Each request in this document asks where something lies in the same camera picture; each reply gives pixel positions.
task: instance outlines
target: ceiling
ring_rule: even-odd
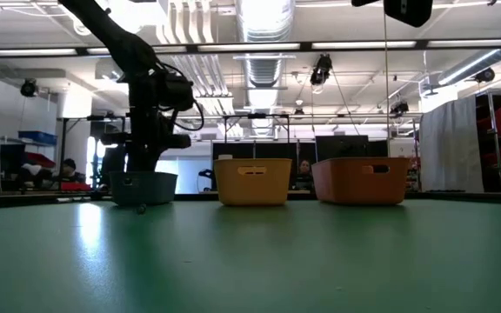
[[[0,48],[36,48],[64,46],[101,46],[93,37],[81,37],[72,29],[69,17],[45,17],[42,11],[28,2],[0,0]],[[14,5],[13,10],[27,12],[29,15],[2,10],[7,3]],[[335,40],[380,40],[384,39],[384,14],[379,6],[353,8],[349,1],[296,1],[296,13],[291,32],[293,41],[335,41]],[[501,1],[494,6],[484,1],[472,0],[435,0],[431,20],[422,28],[416,29],[387,17],[388,39],[438,39],[459,37],[501,37]],[[212,32],[217,42],[237,42],[237,19],[233,11],[233,0],[212,1]],[[58,7],[42,6],[51,15],[63,12]],[[154,27],[143,28],[138,35],[150,44],[158,44]],[[291,112],[296,100],[303,100],[305,113],[331,114],[346,112],[343,104],[349,104],[353,112],[373,112],[377,104],[385,107],[388,94],[408,84],[409,89],[401,93],[409,102],[411,111],[418,110],[418,86],[414,81],[427,70],[435,73],[448,70],[451,66],[473,55],[473,50],[432,50],[426,53],[427,66],[424,66],[423,51],[392,51],[387,55],[388,78],[386,84],[386,55],[383,52],[338,52],[332,53],[335,79],[331,78],[321,94],[313,95],[308,75],[318,53],[295,53],[295,59],[286,61],[284,79],[278,98],[276,112]],[[161,57],[170,62],[167,56]],[[110,85],[110,82],[95,78],[98,57],[60,57],[38,59],[5,59],[0,66],[14,69],[62,69],[68,76],[52,79],[46,87],[55,92],[66,89],[69,81],[82,80],[98,95],[94,107],[115,111],[127,108],[127,96]],[[245,104],[244,74],[240,61],[233,55],[220,55],[219,61],[229,91],[234,96],[234,107],[242,109]],[[501,79],[501,63],[492,67],[497,72],[496,81]],[[463,85],[472,89],[473,83]]]

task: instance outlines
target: ceiling duct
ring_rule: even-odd
[[[239,35],[246,43],[283,42],[289,39],[295,0],[237,0],[237,21]],[[266,110],[277,102],[281,82],[283,59],[247,59],[244,61],[249,105],[254,111]],[[269,125],[253,122],[257,135],[268,135]]]
[[[498,62],[501,62],[501,49],[480,51],[449,70],[445,70],[440,74],[438,83],[440,85],[451,85],[461,82]]]

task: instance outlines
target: table surface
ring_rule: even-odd
[[[0,312],[501,312],[501,204],[0,209]]]

